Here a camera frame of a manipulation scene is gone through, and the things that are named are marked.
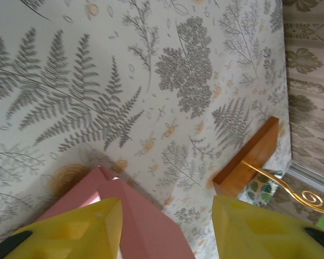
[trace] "wooden bracket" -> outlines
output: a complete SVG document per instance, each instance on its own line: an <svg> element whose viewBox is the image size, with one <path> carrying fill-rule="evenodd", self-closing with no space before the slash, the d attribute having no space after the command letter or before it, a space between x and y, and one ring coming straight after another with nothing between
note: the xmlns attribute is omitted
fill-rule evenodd
<svg viewBox="0 0 324 259"><path fill-rule="evenodd" d="M261 168L277 148L279 119L270 117L247 144L213 179L216 193L237 197L256 175L241 161Z"/></svg>

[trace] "decorative metal bracket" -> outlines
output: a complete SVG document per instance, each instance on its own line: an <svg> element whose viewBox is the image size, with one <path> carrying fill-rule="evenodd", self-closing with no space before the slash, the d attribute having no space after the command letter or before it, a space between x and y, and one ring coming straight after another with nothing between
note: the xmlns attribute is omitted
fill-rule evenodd
<svg viewBox="0 0 324 259"><path fill-rule="evenodd" d="M256 168L245 161L241 161L246 166L250 167L251 169L254 169L255 171L261 173L262 175L265 175L269 179L277 182L284 190L286 190L287 193L290 194L291 197L296 199L299 203L315 210L316 212L324 213L324 207L323 206L323 200L315 193L311 192L310 190L303 190L300 197L284 180L278 179L273 174L269 173L268 171Z"/></svg>

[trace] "gold curled wire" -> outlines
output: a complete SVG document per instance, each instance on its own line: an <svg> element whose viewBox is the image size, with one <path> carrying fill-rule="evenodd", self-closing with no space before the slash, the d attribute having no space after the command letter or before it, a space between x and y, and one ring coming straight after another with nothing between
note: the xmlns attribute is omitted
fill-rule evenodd
<svg viewBox="0 0 324 259"><path fill-rule="evenodd" d="M286 190L287 193L290 194L291 197L296 199L301 204L315 210L316 212L324 213L324 207L323 206L323 200L315 193L311 192L310 190L303 190L300 197L290 186L287 184L284 180L277 178L275 175L269 173L268 171L256 168L245 161L242 161L246 166L254 169L255 171L261 173L262 175L265 175L266 177L270 178L271 180L277 182L280 186L283 187L284 190Z"/></svg>

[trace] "yellow plastic object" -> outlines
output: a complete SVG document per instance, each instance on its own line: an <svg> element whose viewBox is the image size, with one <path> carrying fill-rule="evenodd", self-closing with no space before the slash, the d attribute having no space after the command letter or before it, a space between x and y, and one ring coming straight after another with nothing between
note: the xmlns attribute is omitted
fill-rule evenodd
<svg viewBox="0 0 324 259"><path fill-rule="evenodd" d="M16 231L33 233L5 259L117 259L122 225L120 199L99 201Z"/></svg>
<svg viewBox="0 0 324 259"><path fill-rule="evenodd" d="M324 248L290 216L215 196L212 220L221 259L324 259Z"/></svg>

